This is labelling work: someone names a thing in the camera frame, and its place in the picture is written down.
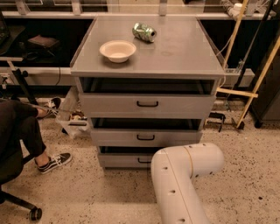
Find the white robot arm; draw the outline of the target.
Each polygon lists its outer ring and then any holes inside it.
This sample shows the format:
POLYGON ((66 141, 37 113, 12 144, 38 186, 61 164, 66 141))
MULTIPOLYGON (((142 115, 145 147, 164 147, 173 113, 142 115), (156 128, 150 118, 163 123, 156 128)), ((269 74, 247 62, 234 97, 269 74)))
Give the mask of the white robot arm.
POLYGON ((210 224, 192 178, 219 172, 221 149, 196 143, 158 150, 151 160, 151 177, 163 224, 210 224))

